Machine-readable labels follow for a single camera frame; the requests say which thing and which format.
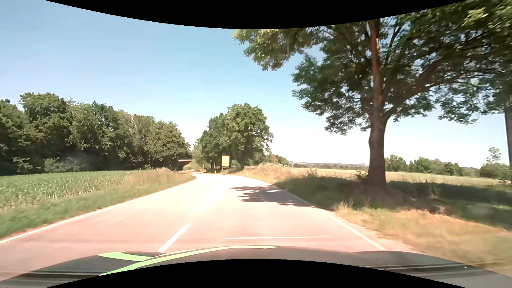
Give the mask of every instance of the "tree trunk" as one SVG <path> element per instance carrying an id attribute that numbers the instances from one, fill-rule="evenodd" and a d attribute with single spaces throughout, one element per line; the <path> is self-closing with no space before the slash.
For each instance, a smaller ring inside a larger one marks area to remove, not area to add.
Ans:
<path id="1" fill-rule="evenodd" d="M 379 30 L 380 19 L 368 21 L 370 28 L 370 51 L 372 54 L 373 106 L 370 115 L 370 167 L 367 183 L 376 188 L 386 187 L 386 163 L 384 160 L 384 132 L 387 119 L 384 117 L 386 96 L 383 95 L 380 64 Z"/>
<path id="2" fill-rule="evenodd" d="M 370 128 L 370 167 L 368 168 L 368 184 L 373 187 L 386 186 L 386 162 L 384 160 L 384 132 L 386 122 L 383 117 L 380 121 L 374 118 Z"/>
<path id="3" fill-rule="evenodd" d="M 505 130 L 507 134 L 508 164 L 512 166 L 512 106 L 505 105 Z"/>

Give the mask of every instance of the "large tree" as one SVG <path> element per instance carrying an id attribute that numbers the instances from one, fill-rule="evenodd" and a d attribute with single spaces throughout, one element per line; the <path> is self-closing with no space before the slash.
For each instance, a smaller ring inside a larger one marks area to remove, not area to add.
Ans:
<path id="1" fill-rule="evenodd" d="M 258 106 L 248 103 L 228 107 L 210 119 L 208 129 L 197 140 L 202 157 L 218 164 L 222 155 L 229 155 L 242 166 L 253 164 L 264 152 L 270 153 L 274 135 L 266 124 L 267 117 Z"/>
<path id="2" fill-rule="evenodd" d="M 370 130 L 368 183 L 386 186 L 384 133 L 389 119 L 426 116 L 470 124 L 494 109 L 494 86 L 512 55 L 512 1 L 467 0 L 363 22 L 293 29 L 239 29 L 245 55 L 263 70 L 280 68 L 295 54 L 293 96 L 303 108 L 327 115 L 326 130 Z M 308 49 L 323 53 L 318 62 Z"/>

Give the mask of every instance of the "road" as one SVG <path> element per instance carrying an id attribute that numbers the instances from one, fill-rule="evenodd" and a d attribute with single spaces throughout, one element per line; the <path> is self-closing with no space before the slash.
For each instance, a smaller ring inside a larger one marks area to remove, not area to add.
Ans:
<path id="1" fill-rule="evenodd" d="M 377 239 L 265 182 L 231 175 L 196 176 L 162 192 L 0 240 L 0 280 L 117 251 L 171 252 L 248 244 L 348 252 L 387 249 Z"/>

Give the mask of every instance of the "sky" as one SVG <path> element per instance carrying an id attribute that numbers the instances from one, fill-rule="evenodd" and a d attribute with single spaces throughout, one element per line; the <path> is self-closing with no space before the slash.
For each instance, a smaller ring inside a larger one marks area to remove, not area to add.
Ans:
<path id="1" fill-rule="evenodd" d="M 227 107 L 258 106 L 275 135 L 272 152 L 301 162 L 368 163 L 369 132 L 324 130 L 325 118 L 292 97 L 301 58 L 262 71 L 231 38 L 234 29 L 178 26 L 124 18 L 42 0 L 0 3 L 0 98 L 51 92 L 173 121 L 193 145 Z M 390 122 L 385 155 L 419 156 L 480 167 L 488 149 L 507 159 L 504 116 L 460 125 L 428 117 Z"/>

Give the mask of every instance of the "yellow sign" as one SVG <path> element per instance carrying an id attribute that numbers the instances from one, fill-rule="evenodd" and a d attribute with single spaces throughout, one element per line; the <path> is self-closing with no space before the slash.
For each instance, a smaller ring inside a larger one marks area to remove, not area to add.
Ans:
<path id="1" fill-rule="evenodd" d="M 229 167 L 229 155 L 222 155 L 222 167 Z"/>

